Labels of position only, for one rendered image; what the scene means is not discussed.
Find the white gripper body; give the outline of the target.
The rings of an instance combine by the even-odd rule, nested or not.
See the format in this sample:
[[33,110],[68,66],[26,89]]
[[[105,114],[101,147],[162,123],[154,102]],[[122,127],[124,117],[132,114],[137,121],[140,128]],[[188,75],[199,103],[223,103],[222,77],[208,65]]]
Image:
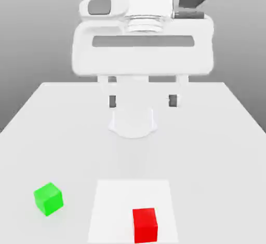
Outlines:
[[174,19],[161,32],[128,32],[121,21],[84,21],[75,30],[78,76],[204,75],[214,67],[214,22]]

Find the small green cube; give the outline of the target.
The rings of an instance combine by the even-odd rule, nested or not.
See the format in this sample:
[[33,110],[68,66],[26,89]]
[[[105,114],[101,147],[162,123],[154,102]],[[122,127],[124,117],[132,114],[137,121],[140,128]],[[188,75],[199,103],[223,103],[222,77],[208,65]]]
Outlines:
[[34,199],[36,206],[45,216],[63,207],[62,191],[51,182],[35,190]]

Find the small red cube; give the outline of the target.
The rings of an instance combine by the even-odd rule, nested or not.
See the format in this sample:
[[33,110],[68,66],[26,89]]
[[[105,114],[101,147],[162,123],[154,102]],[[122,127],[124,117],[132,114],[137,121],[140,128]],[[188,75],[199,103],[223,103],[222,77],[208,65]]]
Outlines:
[[157,242],[158,224],[154,208],[133,209],[134,243]]

